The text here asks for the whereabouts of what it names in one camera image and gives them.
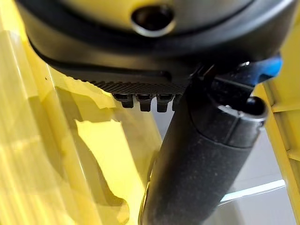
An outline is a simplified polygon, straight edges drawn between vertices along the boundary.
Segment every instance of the black plastic part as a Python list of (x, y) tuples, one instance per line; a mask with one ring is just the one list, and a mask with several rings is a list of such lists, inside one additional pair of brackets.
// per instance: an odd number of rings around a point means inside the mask
[(168, 104), (174, 98), (174, 95), (157, 95), (157, 111), (165, 113), (168, 109)]
[(266, 120), (258, 98), (243, 112), (205, 94), (195, 98), (196, 92), (189, 88), (176, 108), (153, 167), (142, 225), (202, 224), (232, 185)]
[(140, 108), (142, 112), (151, 111), (152, 95), (136, 95), (136, 100), (140, 102)]
[(35, 51), (58, 71), (111, 93), (183, 94), (200, 62), (242, 63), (277, 53), (297, 0), (255, 0), (214, 26), (161, 38), (92, 23), (59, 1), (16, 2)]
[(122, 103), (124, 108), (133, 108), (133, 97), (128, 94), (114, 94), (114, 98)]

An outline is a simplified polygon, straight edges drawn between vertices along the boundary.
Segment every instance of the yellow plastic panel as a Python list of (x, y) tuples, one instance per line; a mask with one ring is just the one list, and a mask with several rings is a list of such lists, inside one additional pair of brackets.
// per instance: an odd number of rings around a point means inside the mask
[(0, 224), (136, 225), (161, 145), (150, 113), (48, 67), (0, 0)]
[(256, 88), (269, 106), (266, 125), (281, 173), (300, 224), (300, 24), (299, 18), (282, 48), (280, 76)]

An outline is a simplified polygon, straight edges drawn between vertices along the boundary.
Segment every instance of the black cylindrical handle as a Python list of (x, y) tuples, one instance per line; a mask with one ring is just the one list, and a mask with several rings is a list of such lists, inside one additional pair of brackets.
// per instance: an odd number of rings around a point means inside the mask
[(142, 225), (204, 222), (234, 182), (266, 120), (259, 98), (235, 110), (200, 94), (187, 91), (175, 112), (154, 164)]

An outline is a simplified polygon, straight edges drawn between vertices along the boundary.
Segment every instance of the blue plastic part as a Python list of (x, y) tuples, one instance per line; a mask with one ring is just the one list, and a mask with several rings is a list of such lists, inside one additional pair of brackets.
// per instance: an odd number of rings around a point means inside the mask
[(227, 74), (217, 75), (216, 79), (253, 88), (259, 83), (276, 77), (282, 65), (281, 55), (277, 54), (267, 60), (245, 62)]

